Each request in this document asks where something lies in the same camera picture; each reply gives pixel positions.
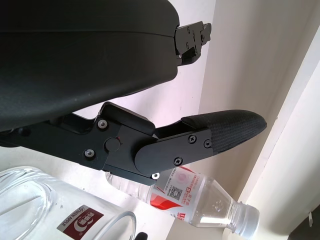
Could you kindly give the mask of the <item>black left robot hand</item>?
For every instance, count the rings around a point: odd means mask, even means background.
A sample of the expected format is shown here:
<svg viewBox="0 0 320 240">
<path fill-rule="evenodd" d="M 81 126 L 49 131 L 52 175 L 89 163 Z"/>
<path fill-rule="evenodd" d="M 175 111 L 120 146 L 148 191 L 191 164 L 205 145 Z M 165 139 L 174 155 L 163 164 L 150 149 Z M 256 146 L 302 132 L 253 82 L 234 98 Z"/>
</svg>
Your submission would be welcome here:
<svg viewBox="0 0 320 240">
<path fill-rule="evenodd" d="M 0 144 L 151 186 L 156 174 L 257 136 L 248 110 L 156 128 L 112 99 L 173 80 L 201 56 L 212 26 L 181 26 L 167 0 L 3 0 Z"/>
</svg>

